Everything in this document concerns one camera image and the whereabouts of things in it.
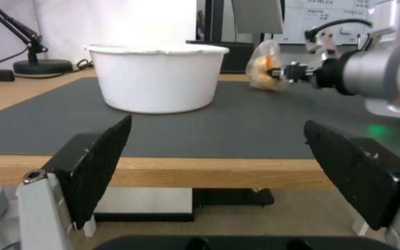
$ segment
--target screw hole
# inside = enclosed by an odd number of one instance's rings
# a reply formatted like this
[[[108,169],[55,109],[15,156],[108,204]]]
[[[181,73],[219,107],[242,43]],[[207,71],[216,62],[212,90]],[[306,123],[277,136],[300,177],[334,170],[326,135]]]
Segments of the screw hole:
[[[30,174],[28,174],[27,177],[29,177],[30,179],[32,179],[32,178],[38,177],[39,175],[40,175],[40,172],[35,171],[35,172],[31,172]]]

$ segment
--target black metal base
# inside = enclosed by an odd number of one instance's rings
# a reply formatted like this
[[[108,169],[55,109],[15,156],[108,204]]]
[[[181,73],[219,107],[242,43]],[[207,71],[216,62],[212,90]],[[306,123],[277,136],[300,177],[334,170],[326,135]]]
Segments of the black metal base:
[[[396,250],[364,237],[123,236],[96,250]]]
[[[193,205],[196,207],[214,205],[254,205],[266,206],[274,203],[269,189],[254,192],[252,189],[194,188]]]
[[[37,64],[30,64],[28,60],[13,64],[13,71],[23,75],[49,75],[73,71],[73,65],[68,60],[44,59]]]

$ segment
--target orange object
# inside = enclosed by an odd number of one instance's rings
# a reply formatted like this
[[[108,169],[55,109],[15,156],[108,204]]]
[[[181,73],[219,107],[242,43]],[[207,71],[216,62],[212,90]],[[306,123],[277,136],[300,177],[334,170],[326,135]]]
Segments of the orange object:
[[[273,68],[273,59],[271,57],[266,57],[266,68],[267,69]]]

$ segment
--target black stand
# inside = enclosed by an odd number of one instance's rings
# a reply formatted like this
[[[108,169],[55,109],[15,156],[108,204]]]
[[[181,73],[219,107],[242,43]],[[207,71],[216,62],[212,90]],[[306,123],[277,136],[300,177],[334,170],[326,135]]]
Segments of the black stand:
[[[48,49],[41,44],[43,37],[24,24],[21,24],[16,19],[8,16],[2,9],[0,9],[0,22],[27,46],[28,60],[14,63],[13,70],[15,73],[45,75],[73,71],[72,63],[68,60],[38,60],[36,54],[48,51]]]

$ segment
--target bolt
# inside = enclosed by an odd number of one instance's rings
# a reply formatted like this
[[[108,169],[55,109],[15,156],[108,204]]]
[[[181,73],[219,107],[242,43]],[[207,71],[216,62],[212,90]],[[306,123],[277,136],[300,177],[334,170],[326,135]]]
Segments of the bolt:
[[[46,178],[47,173],[44,169],[32,170],[30,172],[27,172],[27,174],[24,174],[23,183],[24,185],[27,185]]]

